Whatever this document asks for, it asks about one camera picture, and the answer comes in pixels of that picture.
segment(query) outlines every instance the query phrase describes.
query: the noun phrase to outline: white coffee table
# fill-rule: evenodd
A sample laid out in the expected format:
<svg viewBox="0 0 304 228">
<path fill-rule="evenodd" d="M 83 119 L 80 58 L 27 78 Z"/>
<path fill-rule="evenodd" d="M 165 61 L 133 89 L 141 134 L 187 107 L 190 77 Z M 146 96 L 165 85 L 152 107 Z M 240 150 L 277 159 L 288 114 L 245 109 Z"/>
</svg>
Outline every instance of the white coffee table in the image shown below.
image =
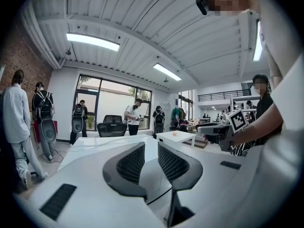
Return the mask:
<svg viewBox="0 0 304 228">
<path fill-rule="evenodd" d="M 181 131 L 173 131 L 173 132 L 166 132 L 166 133 L 157 133 L 156 134 L 156 139 L 157 140 L 159 140 L 159 139 L 167 140 L 167 141 L 171 141 L 173 143 L 181 143 L 181 142 L 185 142 L 185 141 L 187 141 L 189 139 L 192 139 L 191 147 L 194 147 L 195 134 L 181 132 Z"/>
</svg>

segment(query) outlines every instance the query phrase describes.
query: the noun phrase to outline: jeans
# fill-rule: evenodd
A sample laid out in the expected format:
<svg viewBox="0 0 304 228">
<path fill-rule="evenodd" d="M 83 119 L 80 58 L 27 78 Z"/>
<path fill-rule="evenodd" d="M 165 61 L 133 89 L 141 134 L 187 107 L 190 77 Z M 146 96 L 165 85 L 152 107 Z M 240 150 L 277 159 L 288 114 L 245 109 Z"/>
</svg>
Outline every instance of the jeans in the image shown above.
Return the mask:
<svg viewBox="0 0 304 228">
<path fill-rule="evenodd" d="M 128 124 L 128 127 L 129 127 L 129 135 L 130 136 L 137 135 L 139 125 Z"/>
<path fill-rule="evenodd" d="M 31 163 L 32 166 L 34 167 L 34 170 L 38 174 L 38 176 L 40 178 L 45 177 L 46 173 L 43 171 L 42 166 L 36 157 L 30 136 L 26 140 L 20 143 L 11 143 L 11 146 L 13 148 L 15 155 L 17 172 L 21 180 L 24 180 L 25 171 L 29 169 L 27 164 L 27 158 L 29 160 L 29 163 Z"/>
<path fill-rule="evenodd" d="M 48 158 L 50 155 L 54 156 L 54 144 L 55 141 L 53 142 L 48 142 L 41 130 L 41 124 L 38 126 L 39 129 L 39 135 L 40 135 L 40 141 L 41 141 L 41 146 L 42 146 L 42 151 L 43 154 Z"/>
<path fill-rule="evenodd" d="M 87 138 L 85 119 L 83 119 L 83 124 L 84 125 L 83 125 L 83 128 L 82 128 L 82 137 Z M 76 137 L 77 137 L 77 133 L 73 132 L 73 130 L 72 130 L 71 135 L 70 135 L 70 144 L 74 144 L 76 142 Z"/>
</svg>

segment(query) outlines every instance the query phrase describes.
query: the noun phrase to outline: red brick wall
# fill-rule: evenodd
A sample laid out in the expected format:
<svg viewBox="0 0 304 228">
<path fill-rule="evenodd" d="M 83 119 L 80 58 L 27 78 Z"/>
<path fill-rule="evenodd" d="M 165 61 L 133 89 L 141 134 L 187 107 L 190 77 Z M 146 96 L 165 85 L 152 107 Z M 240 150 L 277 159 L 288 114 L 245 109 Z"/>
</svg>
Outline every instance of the red brick wall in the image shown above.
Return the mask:
<svg viewBox="0 0 304 228">
<path fill-rule="evenodd" d="M 25 79 L 21 86 L 28 95 L 29 108 L 34 96 L 35 85 L 42 82 L 47 89 L 51 79 L 52 67 L 42 58 L 34 46 L 20 20 L 16 20 L 0 49 L 0 64 L 5 65 L 0 82 L 0 91 L 11 84 L 16 70 L 22 69 Z"/>
</svg>

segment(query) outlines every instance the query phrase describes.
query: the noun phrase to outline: ceiling light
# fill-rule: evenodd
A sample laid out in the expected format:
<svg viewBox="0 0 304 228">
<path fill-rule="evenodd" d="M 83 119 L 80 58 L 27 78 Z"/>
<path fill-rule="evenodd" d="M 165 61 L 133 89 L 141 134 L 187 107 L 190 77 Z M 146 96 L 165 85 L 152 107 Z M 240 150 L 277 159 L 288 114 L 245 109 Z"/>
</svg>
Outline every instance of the ceiling light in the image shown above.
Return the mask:
<svg viewBox="0 0 304 228">
<path fill-rule="evenodd" d="M 92 37 L 92 36 L 81 35 L 81 34 L 67 33 L 66 38 L 67 38 L 67 40 L 70 40 L 70 41 L 92 44 L 92 45 L 100 46 L 103 48 L 108 48 L 113 51 L 118 51 L 119 46 L 120 46 L 119 44 L 109 41 L 109 40 Z"/>
<path fill-rule="evenodd" d="M 253 56 L 253 60 L 255 62 L 259 61 L 261 58 L 261 54 L 262 54 L 262 44 L 261 44 L 261 38 L 260 38 L 260 29 L 261 29 L 261 25 L 260 25 L 260 21 L 257 23 L 257 32 L 256 32 L 256 49 L 255 49 L 255 53 Z"/>
<path fill-rule="evenodd" d="M 168 69 L 164 68 L 162 65 L 160 65 L 159 63 L 154 65 L 154 68 L 163 72 L 164 74 L 170 76 L 171 78 L 175 79 L 176 81 L 181 80 L 180 77 L 178 77 L 177 75 L 175 75 L 174 73 L 172 73 L 171 71 L 169 71 Z"/>
</svg>

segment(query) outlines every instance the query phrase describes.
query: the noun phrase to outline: sneaker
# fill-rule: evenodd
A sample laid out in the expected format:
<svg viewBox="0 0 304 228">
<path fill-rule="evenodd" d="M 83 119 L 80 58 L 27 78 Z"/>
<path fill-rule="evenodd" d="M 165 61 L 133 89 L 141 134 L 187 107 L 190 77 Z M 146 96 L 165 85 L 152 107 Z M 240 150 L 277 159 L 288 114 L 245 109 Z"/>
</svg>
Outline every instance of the sneaker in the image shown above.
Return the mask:
<svg viewBox="0 0 304 228">
<path fill-rule="evenodd" d="M 27 189 L 30 189 L 31 187 L 33 187 L 32 177 L 28 170 L 25 171 L 23 183 Z"/>
<path fill-rule="evenodd" d="M 45 181 L 46 179 L 48 179 L 48 173 L 46 172 L 46 175 L 41 179 L 41 181 Z"/>
</svg>

